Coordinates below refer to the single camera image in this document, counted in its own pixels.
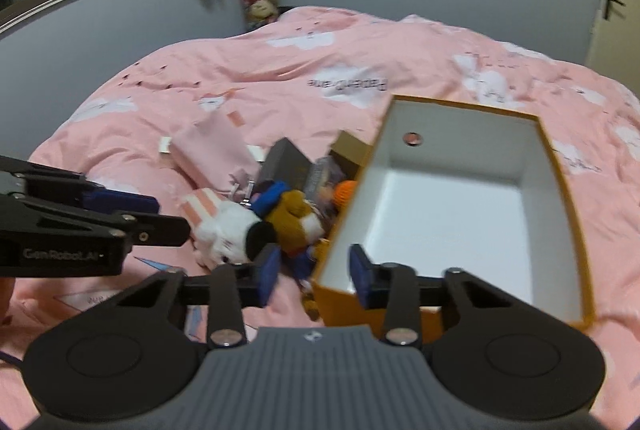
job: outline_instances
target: black plush ear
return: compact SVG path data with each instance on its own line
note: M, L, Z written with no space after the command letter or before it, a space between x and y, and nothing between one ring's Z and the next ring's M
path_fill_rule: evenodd
M268 221L260 221L249 228L246 233L244 251L249 260L253 262L267 244L277 244L277 242L278 236L273 225Z

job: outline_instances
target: black circular cover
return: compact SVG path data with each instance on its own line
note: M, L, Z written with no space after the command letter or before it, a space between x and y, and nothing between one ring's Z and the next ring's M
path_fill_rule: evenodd
M482 412L544 420L589 406L604 360L579 331L550 317L475 309L434 343L431 367L449 392Z
M172 399L198 369L193 343L146 309L79 319L43 334L24 357L24 383L41 410L78 421L131 417Z

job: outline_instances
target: orange yarn ball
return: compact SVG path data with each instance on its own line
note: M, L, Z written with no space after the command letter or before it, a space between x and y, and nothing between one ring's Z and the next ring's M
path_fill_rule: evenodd
M342 181L335 186L334 205L339 211L351 200L354 188L356 188L355 181Z

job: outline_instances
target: door handle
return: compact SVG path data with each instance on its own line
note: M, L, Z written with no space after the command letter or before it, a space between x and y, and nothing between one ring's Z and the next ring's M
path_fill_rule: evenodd
M609 20L609 16L611 14L611 4L612 3L619 4L620 6L626 6L626 4L623 3L620 0L606 0L605 3L604 3L604 10L603 10L603 13L602 13L602 18L604 20Z

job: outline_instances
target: pink bedding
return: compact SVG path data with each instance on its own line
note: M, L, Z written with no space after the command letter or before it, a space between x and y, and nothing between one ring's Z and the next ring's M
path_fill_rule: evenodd
M287 136L316 158L340 129L370 141L392 93L542 117L590 254L598 312L591 334L607 361L593 412L610 428L626 428L640 413L640 103L589 69L420 17L391 22L297 8L256 32L168 46L126 68L43 143L33 161L154 195L164 213L177 214L191 185L161 162L161 136L218 108L232 114L247 144L268 148ZM202 272L186 244L135 247L119 277L18 280L0 326L1 349L22 355L48 326L163 266ZM298 298L297 286L283 277L267 309L246 310L246 323L310 326ZM187 331L194 336L201 318L199 311L190 318ZM0 418L12 428L36 414L7 366L0 366L0 399Z

